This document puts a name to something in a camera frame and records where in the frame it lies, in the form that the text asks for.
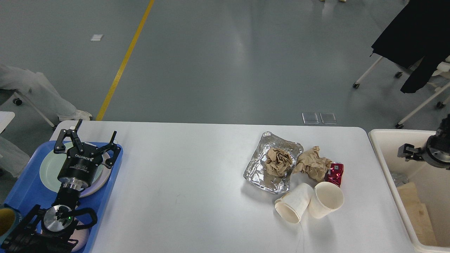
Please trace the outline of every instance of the crumpled paper ball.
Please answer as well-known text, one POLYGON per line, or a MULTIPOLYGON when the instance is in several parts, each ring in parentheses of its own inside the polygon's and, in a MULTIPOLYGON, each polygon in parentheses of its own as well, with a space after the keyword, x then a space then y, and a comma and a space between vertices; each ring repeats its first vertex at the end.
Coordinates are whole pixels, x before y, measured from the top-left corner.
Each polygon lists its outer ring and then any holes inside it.
POLYGON ((283 149, 270 148, 265 155, 267 160, 264 162, 267 173, 273 176, 284 176, 287 168, 292 165, 292 157, 283 149))
POLYGON ((299 155, 293 173, 308 173, 310 178, 317 182, 322 182, 332 161, 325 157, 319 157, 319 150, 318 146, 314 146, 299 155))

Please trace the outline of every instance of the person's leg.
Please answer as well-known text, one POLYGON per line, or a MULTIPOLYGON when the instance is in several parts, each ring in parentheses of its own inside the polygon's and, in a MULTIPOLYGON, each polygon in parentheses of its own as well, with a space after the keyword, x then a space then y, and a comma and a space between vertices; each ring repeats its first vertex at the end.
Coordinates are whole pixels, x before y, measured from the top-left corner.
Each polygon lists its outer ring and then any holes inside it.
POLYGON ((25 152, 0 136, 0 168, 19 177, 29 160, 25 152))
POLYGON ((77 110, 63 99, 44 74, 0 64, 0 89, 18 90, 39 109, 55 112, 60 120, 89 120, 90 113, 77 110))

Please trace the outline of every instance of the red snack wrapper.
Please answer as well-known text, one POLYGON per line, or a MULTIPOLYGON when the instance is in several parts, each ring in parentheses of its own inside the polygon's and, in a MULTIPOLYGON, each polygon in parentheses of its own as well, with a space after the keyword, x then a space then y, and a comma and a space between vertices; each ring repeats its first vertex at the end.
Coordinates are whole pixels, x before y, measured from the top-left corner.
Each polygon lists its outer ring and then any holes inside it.
POLYGON ((343 173, 344 165, 342 163, 332 163, 330 169, 325 175, 325 181, 341 187, 341 178, 343 173))

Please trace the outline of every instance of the black jacket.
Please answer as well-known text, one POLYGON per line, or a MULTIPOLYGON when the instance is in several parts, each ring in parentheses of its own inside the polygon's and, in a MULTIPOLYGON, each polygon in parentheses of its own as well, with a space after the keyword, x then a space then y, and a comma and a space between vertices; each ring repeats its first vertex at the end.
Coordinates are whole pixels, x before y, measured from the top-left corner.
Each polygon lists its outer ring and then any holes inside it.
POLYGON ((373 52, 410 68, 423 58, 400 89, 414 93, 450 55, 450 0, 411 0, 372 45, 373 52))

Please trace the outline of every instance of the yellow floor line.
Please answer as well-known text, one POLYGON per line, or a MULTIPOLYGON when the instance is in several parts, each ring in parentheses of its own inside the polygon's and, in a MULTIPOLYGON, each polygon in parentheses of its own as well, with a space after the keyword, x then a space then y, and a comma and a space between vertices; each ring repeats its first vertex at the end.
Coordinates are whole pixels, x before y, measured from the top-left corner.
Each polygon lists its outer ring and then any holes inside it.
POLYGON ((133 52, 133 49, 135 48, 136 42, 139 38, 142 28, 144 27, 144 24, 145 24, 145 21, 147 20, 149 12, 152 9, 154 1, 155 0, 150 0, 150 2, 148 3, 147 9, 145 10, 145 13, 141 19, 141 22, 139 23, 138 29, 136 30, 133 40, 131 41, 130 46, 128 47, 125 57, 122 60, 122 64, 120 64, 120 68, 117 71, 116 77, 114 78, 114 81, 112 82, 112 85, 109 88, 108 94, 106 94, 106 98, 103 101, 102 107, 100 108, 100 111, 97 114, 97 118, 95 118, 95 120, 102 120, 103 116, 105 115, 105 112, 106 112, 106 109, 108 108, 109 102, 111 102, 111 98, 113 97, 114 92, 116 91, 117 85, 119 84, 120 78, 122 77, 123 71, 126 67, 126 64, 128 63, 128 59, 130 59, 131 53, 133 52))

